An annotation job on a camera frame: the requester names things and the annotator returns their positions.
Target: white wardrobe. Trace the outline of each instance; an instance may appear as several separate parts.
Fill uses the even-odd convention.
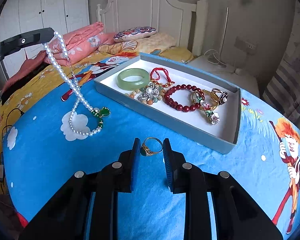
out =
[[[65,34],[89,24],[88,0],[7,0],[0,15],[0,42],[37,29],[51,27]],[[42,49],[41,44],[34,45],[5,57],[8,76]]]

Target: round pillow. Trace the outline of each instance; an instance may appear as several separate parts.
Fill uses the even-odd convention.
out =
[[[115,42],[134,41],[156,34],[153,27],[136,27],[117,33],[113,39]]]

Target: red braided cord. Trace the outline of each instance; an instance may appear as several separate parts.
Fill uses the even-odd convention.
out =
[[[151,71],[151,73],[150,73],[150,79],[153,79],[153,78],[152,78],[152,75],[153,75],[154,72],[156,72],[156,74],[158,75],[158,78],[155,79],[155,81],[158,81],[158,80],[160,79],[160,75],[159,75],[159,73],[157,72],[157,70],[162,70],[162,71],[164,72],[164,74],[166,75],[166,78],[167,78],[168,82],[171,82],[171,78],[169,77],[169,72],[168,72],[168,70],[166,70],[165,68],[162,68],[162,67],[155,67],[155,68]]]

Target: pearl necklace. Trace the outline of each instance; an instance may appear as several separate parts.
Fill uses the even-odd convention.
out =
[[[70,63],[70,59],[68,57],[68,50],[66,49],[66,45],[65,45],[65,40],[63,39],[63,36],[61,34],[59,34],[58,32],[54,32],[54,36],[58,38],[59,43],[61,45],[62,48],[62,53],[65,56],[65,58],[68,60],[70,67],[71,67],[71,74],[73,76],[74,79],[74,83],[72,82],[72,80],[70,78],[68,78],[66,76],[66,74],[63,73],[63,70],[61,68],[61,66],[56,62],[56,59],[53,57],[53,54],[51,53],[52,50],[49,48],[47,43],[43,43],[43,47],[46,50],[46,53],[48,55],[48,59],[50,60],[52,66],[58,71],[59,75],[63,78],[63,80],[65,81],[65,83],[67,83],[69,85],[69,87],[72,89],[72,91],[74,92],[74,94],[77,97],[76,102],[74,103],[74,106],[71,110],[70,116],[69,116],[69,127],[72,130],[72,132],[80,134],[80,135],[89,135],[92,136],[94,134],[97,134],[99,132],[101,132],[101,129],[103,128],[103,119],[102,117],[106,117],[110,115],[110,110],[107,107],[103,107],[101,110],[99,108],[93,108],[88,101],[83,97],[82,93],[80,92],[80,86],[78,85],[78,80],[76,78],[76,76],[74,75],[74,71],[72,69],[72,65]],[[73,117],[74,117],[74,113],[76,111],[76,108],[78,107],[79,103],[83,103],[83,105],[91,112],[91,114],[96,117],[98,119],[98,126],[96,129],[93,129],[90,132],[83,132],[83,131],[79,131],[77,130],[74,126],[73,126]]]

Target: red string bracelet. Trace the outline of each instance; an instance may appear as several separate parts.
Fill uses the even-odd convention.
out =
[[[164,72],[164,74],[166,75],[166,78],[167,78],[168,83],[163,84],[163,83],[159,83],[159,82],[158,82],[158,80],[160,79],[160,75],[159,75],[159,73],[158,73],[158,70],[162,70],[162,71]],[[152,75],[153,75],[154,72],[158,75],[158,78],[156,78],[156,79],[154,79],[154,78],[152,77]],[[165,87],[165,88],[168,88],[168,87],[172,86],[172,84],[174,84],[174,82],[173,82],[173,81],[171,80],[171,78],[169,77],[169,72],[168,72],[168,70],[166,70],[165,68],[162,68],[162,67],[155,67],[155,68],[151,71],[151,73],[150,73],[150,81],[151,81],[152,83],[156,84],[156,85],[159,85],[159,86]]]
[[[201,92],[200,88],[197,88],[196,86],[191,86],[191,85],[177,85],[177,86],[173,86],[172,88],[168,89],[168,91],[165,93],[165,95],[163,96],[165,103],[168,106],[171,106],[172,108],[178,110],[178,111],[183,111],[185,113],[191,111],[195,111],[196,109],[199,109],[201,107],[201,105],[199,103],[196,103],[194,105],[191,106],[183,106],[180,105],[177,101],[174,101],[172,98],[170,98],[170,96],[176,92],[177,90],[184,90],[184,89],[188,89],[188,90],[192,90],[192,91],[198,91],[201,93],[202,98],[204,99],[204,94],[203,92]]]

